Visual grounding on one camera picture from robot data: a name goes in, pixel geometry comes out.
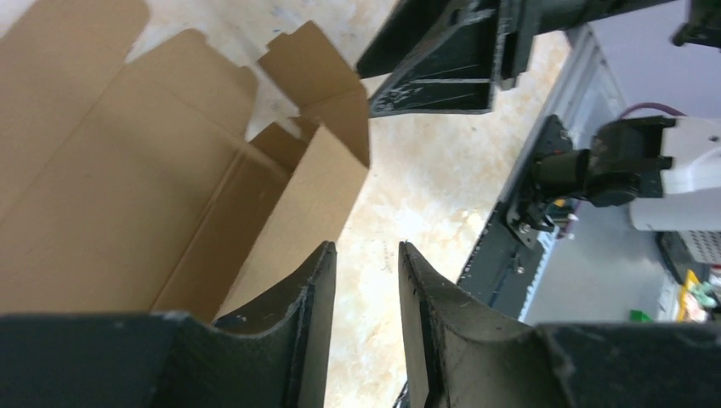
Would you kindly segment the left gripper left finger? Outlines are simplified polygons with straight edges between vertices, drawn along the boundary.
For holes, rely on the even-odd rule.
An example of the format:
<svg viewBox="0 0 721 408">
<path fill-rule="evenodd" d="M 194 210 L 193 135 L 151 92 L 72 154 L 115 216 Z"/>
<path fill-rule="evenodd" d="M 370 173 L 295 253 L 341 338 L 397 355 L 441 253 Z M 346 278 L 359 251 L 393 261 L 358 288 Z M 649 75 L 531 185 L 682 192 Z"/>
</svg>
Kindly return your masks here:
<svg viewBox="0 0 721 408">
<path fill-rule="evenodd" d="M 211 324 L 184 311 L 5 314 L 4 407 L 321 407 L 337 251 Z"/>
</svg>

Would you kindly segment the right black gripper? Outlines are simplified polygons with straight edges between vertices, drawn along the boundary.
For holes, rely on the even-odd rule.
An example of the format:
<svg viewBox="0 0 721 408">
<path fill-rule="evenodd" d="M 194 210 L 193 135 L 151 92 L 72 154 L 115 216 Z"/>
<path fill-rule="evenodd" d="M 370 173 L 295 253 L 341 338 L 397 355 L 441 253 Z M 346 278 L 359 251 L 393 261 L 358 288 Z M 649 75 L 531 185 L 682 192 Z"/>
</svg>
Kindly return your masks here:
<svg viewBox="0 0 721 408">
<path fill-rule="evenodd" d="M 527 71 L 533 38 L 660 5 L 656 0 L 509 1 L 498 87 Z M 363 79 L 383 76 L 372 117 L 483 114 L 502 53 L 499 1 L 399 1 L 358 59 Z"/>
</svg>

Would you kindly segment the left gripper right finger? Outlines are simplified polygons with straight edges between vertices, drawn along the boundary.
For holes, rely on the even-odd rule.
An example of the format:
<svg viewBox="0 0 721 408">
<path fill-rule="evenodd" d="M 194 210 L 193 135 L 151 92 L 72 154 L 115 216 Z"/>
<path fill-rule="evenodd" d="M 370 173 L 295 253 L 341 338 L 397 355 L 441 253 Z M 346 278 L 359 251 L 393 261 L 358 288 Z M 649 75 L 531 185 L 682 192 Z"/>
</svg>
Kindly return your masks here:
<svg viewBox="0 0 721 408">
<path fill-rule="evenodd" d="M 528 326 L 491 309 L 399 245 L 413 407 L 717 407 L 714 323 Z"/>
</svg>

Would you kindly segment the brown cardboard box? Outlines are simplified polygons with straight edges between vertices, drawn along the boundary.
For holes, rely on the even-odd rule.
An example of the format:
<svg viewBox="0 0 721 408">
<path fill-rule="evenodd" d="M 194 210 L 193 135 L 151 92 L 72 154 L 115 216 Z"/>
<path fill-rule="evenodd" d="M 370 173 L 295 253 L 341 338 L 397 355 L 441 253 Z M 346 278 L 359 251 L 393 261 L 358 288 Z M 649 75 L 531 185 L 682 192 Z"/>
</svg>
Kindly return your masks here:
<svg viewBox="0 0 721 408">
<path fill-rule="evenodd" d="M 209 321 L 340 235 L 366 90 L 311 23 L 261 69 L 298 107 L 244 139 L 258 81 L 185 30 L 136 59 L 142 1 L 38 1 L 1 40 L 1 310 Z"/>
</svg>

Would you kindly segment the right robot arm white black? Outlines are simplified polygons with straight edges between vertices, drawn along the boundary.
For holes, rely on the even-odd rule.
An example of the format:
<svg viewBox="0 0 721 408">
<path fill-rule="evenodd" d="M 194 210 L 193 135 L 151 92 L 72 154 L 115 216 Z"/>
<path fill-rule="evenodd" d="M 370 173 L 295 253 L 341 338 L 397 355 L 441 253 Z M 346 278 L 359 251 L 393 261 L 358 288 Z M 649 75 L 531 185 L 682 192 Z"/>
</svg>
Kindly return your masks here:
<svg viewBox="0 0 721 408">
<path fill-rule="evenodd" d="M 482 115 L 497 89 L 513 88 L 536 35 L 647 9 L 647 1 L 400 1 L 359 58 L 363 78 L 385 76 L 370 99 L 373 117 Z M 662 175 L 688 118 L 651 116 L 604 125 L 588 149 L 551 147 L 531 156 L 510 193 L 507 228 L 550 231 L 548 208 L 575 198 L 616 207 L 670 193 Z"/>
</svg>

